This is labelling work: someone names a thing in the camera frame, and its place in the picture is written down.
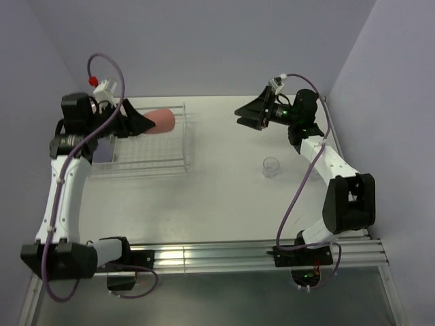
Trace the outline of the red plastic cup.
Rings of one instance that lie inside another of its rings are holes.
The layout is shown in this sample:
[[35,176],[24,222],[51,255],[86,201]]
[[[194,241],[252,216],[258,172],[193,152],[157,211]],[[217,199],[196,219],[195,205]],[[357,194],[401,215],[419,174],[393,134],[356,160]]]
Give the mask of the red plastic cup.
[[145,131],[146,134],[162,134],[171,132],[175,127],[175,116],[170,109],[162,108],[145,114],[145,117],[155,124]]

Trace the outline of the purple plastic cup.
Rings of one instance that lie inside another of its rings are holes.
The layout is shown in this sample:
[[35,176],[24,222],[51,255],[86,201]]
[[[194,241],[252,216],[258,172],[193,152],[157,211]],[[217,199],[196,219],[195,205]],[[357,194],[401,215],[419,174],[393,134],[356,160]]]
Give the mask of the purple plastic cup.
[[110,143],[109,139],[99,139],[98,147],[93,155],[94,163],[108,163],[112,162],[114,155],[114,146]]

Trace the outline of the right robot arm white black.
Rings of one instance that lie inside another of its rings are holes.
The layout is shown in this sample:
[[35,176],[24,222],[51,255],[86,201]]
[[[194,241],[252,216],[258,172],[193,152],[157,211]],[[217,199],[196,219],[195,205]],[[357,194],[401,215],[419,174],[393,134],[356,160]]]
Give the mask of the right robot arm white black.
[[294,248],[294,257],[303,265],[310,264],[323,247],[343,232],[365,229],[375,222],[375,179],[350,166],[328,144],[329,133],[317,125],[317,102],[320,96],[310,89],[296,93],[293,103],[278,100],[272,86],[267,86],[251,102],[235,110],[237,123],[254,130],[263,130],[270,123],[288,128],[290,145],[309,162],[308,172],[316,170],[327,186],[321,218],[301,231],[301,244]]

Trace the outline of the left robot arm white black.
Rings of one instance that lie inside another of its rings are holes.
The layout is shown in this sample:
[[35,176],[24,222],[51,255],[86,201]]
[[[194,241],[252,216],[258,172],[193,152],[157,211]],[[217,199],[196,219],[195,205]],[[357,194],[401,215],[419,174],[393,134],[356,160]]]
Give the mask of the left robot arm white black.
[[91,96],[78,92],[62,97],[61,109],[63,118],[50,142],[52,179],[46,210],[34,243],[22,246],[21,260],[47,281],[92,278],[105,264],[125,271],[133,262],[126,237],[81,242],[82,194],[99,139],[138,136],[156,124],[134,109],[128,99],[122,101],[119,111],[106,105],[98,113],[92,108]]

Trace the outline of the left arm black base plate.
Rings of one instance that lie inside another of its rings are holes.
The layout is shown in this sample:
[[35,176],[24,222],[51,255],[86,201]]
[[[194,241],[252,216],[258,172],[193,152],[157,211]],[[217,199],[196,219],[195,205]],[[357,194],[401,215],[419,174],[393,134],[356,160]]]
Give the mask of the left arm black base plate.
[[155,254],[155,250],[131,251],[126,262],[115,262],[100,266],[97,268],[97,272],[140,272],[142,268],[153,270]]

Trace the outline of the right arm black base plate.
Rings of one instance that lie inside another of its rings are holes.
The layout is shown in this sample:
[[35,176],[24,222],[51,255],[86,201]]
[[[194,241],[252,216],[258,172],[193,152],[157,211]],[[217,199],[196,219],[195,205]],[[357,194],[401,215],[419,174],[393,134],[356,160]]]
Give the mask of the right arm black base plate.
[[273,246],[267,255],[273,257],[275,267],[307,267],[307,266],[331,266],[333,264],[332,253],[329,246],[317,249],[297,249],[284,251]]

